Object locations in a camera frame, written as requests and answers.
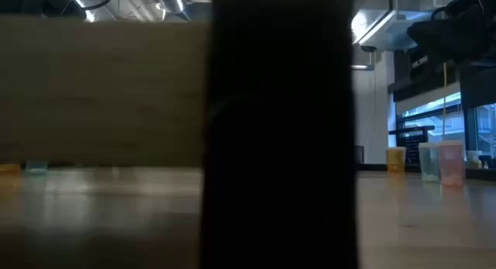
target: pipe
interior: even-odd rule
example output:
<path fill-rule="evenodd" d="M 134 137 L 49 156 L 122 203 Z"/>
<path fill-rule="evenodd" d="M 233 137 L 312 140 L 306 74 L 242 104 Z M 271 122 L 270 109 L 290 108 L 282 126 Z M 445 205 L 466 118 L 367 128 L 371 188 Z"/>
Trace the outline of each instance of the pipe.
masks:
<path fill-rule="evenodd" d="M 136 5 L 141 8 L 141 11 L 145 13 L 146 17 L 150 21 L 157 21 L 155 15 L 146 7 L 145 2 L 143 0 L 134 0 Z"/>
<path fill-rule="evenodd" d="M 170 14 L 178 14 L 184 11 L 183 0 L 160 0 L 165 11 Z"/>

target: ceiling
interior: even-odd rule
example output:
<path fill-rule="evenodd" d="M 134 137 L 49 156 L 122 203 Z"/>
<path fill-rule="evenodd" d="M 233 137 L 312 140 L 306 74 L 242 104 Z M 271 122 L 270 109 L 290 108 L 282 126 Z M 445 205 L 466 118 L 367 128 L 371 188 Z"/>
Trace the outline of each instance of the ceiling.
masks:
<path fill-rule="evenodd" d="M 103 0 L 76 0 L 82 6 L 98 4 Z M 186 12 L 191 20 L 202 21 L 210 18 L 211 0 L 187 0 Z M 365 0 L 354 0 L 352 16 Z M 174 14 L 164 15 L 159 0 L 111 0 L 106 6 L 87 11 L 88 21 L 137 20 L 185 22 Z"/>

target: plastic cup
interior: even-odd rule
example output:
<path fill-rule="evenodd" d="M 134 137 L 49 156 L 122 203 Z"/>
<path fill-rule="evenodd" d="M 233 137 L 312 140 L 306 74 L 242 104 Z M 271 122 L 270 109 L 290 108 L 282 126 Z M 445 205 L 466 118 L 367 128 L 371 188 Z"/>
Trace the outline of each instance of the plastic cup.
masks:
<path fill-rule="evenodd" d="M 419 143 L 418 155 L 422 180 L 439 182 L 441 172 L 439 170 L 439 147 L 437 143 Z"/>
<path fill-rule="evenodd" d="M 443 185 L 463 186 L 465 163 L 463 161 L 463 144 L 460 141 L 439 142 L 439 168 Z"/>
<path fill-rule="evenodd" d="M 27 161 L 26 172 L 28 174 L 41 175 L 48 172 L 48 163 L 46 161 Z"/>
<path fill-rule="evenodd" d="M 406 147 L 387 148 L 387 171 L 405 172 Z"/>

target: fluorescent light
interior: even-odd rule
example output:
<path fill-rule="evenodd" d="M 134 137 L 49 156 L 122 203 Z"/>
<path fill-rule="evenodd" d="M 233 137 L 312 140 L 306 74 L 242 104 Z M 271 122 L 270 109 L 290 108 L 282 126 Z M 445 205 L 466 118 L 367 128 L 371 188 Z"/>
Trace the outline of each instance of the fluorescent light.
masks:
<path fill-rule="evenodd" d="M 380 21 L 370 32 L 368 32 L 361 40 L 358 41 L 358 44 L 362 45 L 367 42 L 375 33 L 379 31 L 386 23 L 391 20 L 396 15 L 396 10 L 393 10 L 387 14 L 382 21 Z"/>
<path fill-rule="evenodd" d="M 182 12 L 184 10 L 183 0 L 176 0 L 177 5 L 179 5 L 179 11 Z"/>
<path fill-rule="evenodd" d="M 162 11 L 162 21 L 164 21 L 165 20 L 165 15 L 167 14 L 167 11 L 165 11 L 165 9 L 162 8 L 162 3 L 158 2 L 155 5 L 155 8 Z"/>
<path fill-rule="evenodd" d="M 84 3 L 81 1 L 81 0 L 75 0 L 80 7 L 84 7 Z M 95 16 L 93 14 L 91 14 L 91 12 L 87 11 L 86 12 L 86 19 L 89 21 L 89 22 L 94 22 L 95 21 Z"/>
<path fill-rule="evenodd" d="M 362 37 L 367 32 L 367 17 L 363 12 L 357 12 L 351 21 L 351 30 L 356 37 Z"/>
<path fill-rule="evenodd" d="M 371 69 L 371 66 L 363 64 L 352 64 L 351 69 L 355 71 L 368 71 Z"/>

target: wooden panel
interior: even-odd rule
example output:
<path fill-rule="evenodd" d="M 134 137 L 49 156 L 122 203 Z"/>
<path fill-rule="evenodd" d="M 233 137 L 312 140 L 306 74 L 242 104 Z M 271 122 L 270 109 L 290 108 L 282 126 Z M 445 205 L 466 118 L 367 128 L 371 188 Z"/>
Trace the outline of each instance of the wooden panel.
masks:
<path fill-rule="evenodd" d="M 201 164 L 205 25 L 0 27 L 1 160 Z"/>

